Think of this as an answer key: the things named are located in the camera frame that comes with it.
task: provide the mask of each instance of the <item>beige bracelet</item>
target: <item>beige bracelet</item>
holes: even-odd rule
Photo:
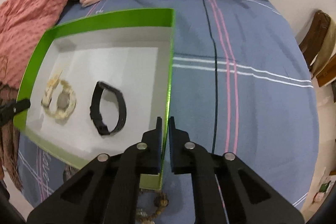
[[[59,77],[60,74],[56,74],[48,81],[41,100],[41,105],[45,114],[47,114],[49,117],[52,117],[56,120],[63,120],[68,118],[74,111],[76,106],[76,95],[70,84],[67,81],[60,79]],[[51,112],[49,107],[52,100],[52,94],[58,84],[63,86],[63,90],[57,98],[57,110],[55,112]]]

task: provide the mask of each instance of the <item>metal screw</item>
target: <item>metal screw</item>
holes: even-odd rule
[[[147,148],[147,144],[146,143],[138,143],[136,145],[137,149],[139,150],[145,150]]]
[[[227,159],[227,160],[234,160],[236,158],[236,155],[229,152],[229,153],[224,154],[224,158]]]
[[[142,208],[137,208],[135,214],[140,217],[146,217],[147,213]]]
[[[100,154],[97,159],[100,161],[100,162],[105,162],[109,159],[109,155],[107,154]]]
[[[187,142],[184,144],[184,147],[186,149],[194,149],[195,148],[195,144],[193,142]]]

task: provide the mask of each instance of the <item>pink stripe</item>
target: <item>pink stripe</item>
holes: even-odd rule
[[[235,56],[233,54],[232,51],[232,47],[231,47],[231,43],[230,43],[230,39],[229,39],[229,33],[226,29],[226,25],[225,25],[225,21],[224,21],[224,16],[223,13],[221,11],[221,9],[218,7],[216,0],[213,0],[219,15],[220,15],[220,19],[222,22],[222,26],[224,29],[224,33],[225,33],[225,38],[227,41],[227,45],[229,46],[229,51],[233,60],[233,64],[234,64],[234,70],[235,70],[235,100],[236,100],[236,132],[235,132],[235,144],[234,144],[234,148],[233,148],[233,153],[236,154],[237,153],[237,147],[238,147],[238,132],[239,132],[239,105],[238,105],[238,80],[237,80],[237,66],[236,66],[236,59]]]
[[[216,25],[217,25],[217,30],[218,30],[218,34],[219,34],[219,40],[220,43],[222,45],[224,54],[225,54],[225,58],[226,58],[226,92],[227,92],[227,128],[226,128],[226,144],[225,144],[225,153],[228,152],[229,150],[229,142],[230,142],[230,124],[231,124],[231,92],[230,92],[230,62],[229,62],[229,56],[227,54],[226,51],[226,47],[224,44],[224,40],[223,40],[223,35],[222,35],[222,31],[221,31],[221,26],[219,24],[219,20],[217,18],[217,13],[216,13],[216,9],[215,6],[213,4],[213,2],[211,0],[209,0],[211,7],[212,7],[212,11],[215,17],[215,21],[216,21]]]
[[[97,3],[90,9],[90,11],[86,14],[86,17],[87,17],[88,15],[91,15],[92,10],[93,10],[94,8],[96,8],[96,6],[98,5],[98,3],[99,3],[99,2],[97,2]]]
[[[104,2],[104,4],[103,4],[103,6],[102,6],[102,7],[99,9],[99,11],[102,11],[102,10],[103,10],[103,8],[104,8],[104,6],[105,6],[106,2],[108,2],[108,0],[105,0],[105,2]]]
[[[22,157],[21,155],[19,155],[19,158],[20,158],[22,164],[23,164],[23,165],[27,168],[27,170],[34,176],[34,173],[30,170],[31,166],[25,162],[25,159],[23,159],[23,157]],[[41,185],[41,187],[44,187],[45,189],[48,189],[48,191],[51,192],[51,193],[54,192],[53,189],[51,189],[51,188],[48,187],[45,183],[43,183],[43,181],[41,180],[41,178],[35,178],[35,179],[36,179],[37,183],[38,183],[39,185]]]
[[[40,177],[39,177],[39,168],[38,168],[38,155],[39,155],[39,147],[36,146],[36,174],[37,174],[37,179],[38,181],[40,180]],[[40,190],[40,196],[41,196],[41,202],[43,201],[43,197],[42,197],[42,192],[41,192],[41,187],[40,187],[40,184],[38,183],[37,184],[38,187],[39,187],[39,190]]]

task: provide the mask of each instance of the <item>floor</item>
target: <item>floor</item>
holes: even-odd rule
[[[20,191],[16,189],[9,175],[5,172],[4,182],[7,186],[7,190],[10,193],[10,203],[19,211],[19,213],[27,220],[29,213],[33,207],[25,200]]]
[[[330,85],[319,88],[316,79],[314,79],[313,86],[316,92],[319,115],[320,144],[310,190],[301,209],[306,221],[322,204],[322,202],[312,203],[315,194],[319,190],[322,177],[325,178],[324,174],[329,174],[331,170],[336,170],[336,103],[334,103]]]

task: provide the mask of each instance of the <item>pink blanket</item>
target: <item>pink blanket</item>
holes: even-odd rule
[[[29,59],[46,29],[58,20],[68,0],[6,0],[0,5],[0,105],[16,99]],[[15,186],[19,132],[13,122],[0,129],[0,164]]]

